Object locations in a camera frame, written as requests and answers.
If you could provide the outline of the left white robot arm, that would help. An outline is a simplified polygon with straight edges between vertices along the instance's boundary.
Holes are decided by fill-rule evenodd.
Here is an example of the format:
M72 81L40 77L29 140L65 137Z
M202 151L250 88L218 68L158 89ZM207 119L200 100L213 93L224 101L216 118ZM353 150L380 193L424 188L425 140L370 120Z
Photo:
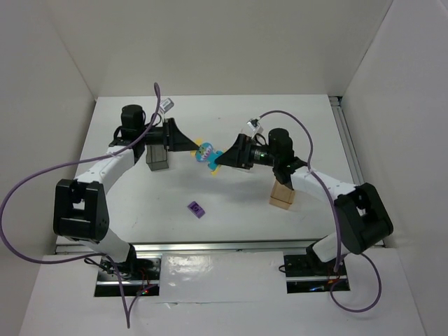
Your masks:
M149 146L165 151L195 151L198 145L184 135L173 118L159 127L146 122L140 105L124 106L121 125L115 131L105 156L76 178L62 179L55 187L53 231L112 258L124 272L137 264L132 244L109 227L106 195L115 182L139 161Z

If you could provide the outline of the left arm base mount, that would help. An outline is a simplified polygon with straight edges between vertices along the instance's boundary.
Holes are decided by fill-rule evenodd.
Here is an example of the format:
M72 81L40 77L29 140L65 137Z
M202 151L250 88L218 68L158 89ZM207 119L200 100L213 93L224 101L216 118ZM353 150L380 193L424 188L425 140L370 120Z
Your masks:
M123 293L126 297L137 294L142 296L158 296L160 292L160 258L140 258L136 269L131 272L121 272ZM112 264L105 258L96 262L85 258L84 263L97 268L97 279L94 296L98 298L119 297L120 288L118 276Z

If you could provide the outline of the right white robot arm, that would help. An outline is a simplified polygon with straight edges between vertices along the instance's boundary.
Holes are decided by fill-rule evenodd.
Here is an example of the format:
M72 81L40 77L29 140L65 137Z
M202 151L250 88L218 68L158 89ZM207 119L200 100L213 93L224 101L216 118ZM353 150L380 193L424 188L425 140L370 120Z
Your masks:
M265 145L239 134L215 162L242 169L271 167L281 185L329 203L336 229L307 248L313 261L339 264L344 256L360 255L393 233L389 214L372 184L345 183L312 169L295 155L293 140L285 129L271 130Z

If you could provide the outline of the teal lego figure piece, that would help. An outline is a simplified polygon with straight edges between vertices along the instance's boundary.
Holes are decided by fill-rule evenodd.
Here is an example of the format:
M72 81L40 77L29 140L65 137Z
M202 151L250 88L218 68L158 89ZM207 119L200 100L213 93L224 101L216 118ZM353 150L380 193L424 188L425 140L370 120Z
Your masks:
M215 160L222 154L223 151L215 150L211 143L203 142L195 151L194 156L196 161L207 163L208 168L210 168L211 171L215 171L218 168L218 164L215 163Z

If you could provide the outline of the purple sloped lego brick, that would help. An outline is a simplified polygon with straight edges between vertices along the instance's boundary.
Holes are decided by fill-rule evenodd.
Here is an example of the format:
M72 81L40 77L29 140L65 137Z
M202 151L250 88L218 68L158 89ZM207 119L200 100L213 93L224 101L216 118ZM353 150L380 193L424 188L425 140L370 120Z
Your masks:
M187 208L197 217L202 218L205 215L205 210L196 202L189 203Z

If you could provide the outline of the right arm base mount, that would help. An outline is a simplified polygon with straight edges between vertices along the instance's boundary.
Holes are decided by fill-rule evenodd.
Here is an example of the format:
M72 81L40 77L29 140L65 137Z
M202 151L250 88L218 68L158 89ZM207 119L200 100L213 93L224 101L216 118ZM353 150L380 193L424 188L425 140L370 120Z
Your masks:
M332 262L313 261L307 255L285 255L278 270L286 276L286 289L292 293L350 291L345 264L334 272Z

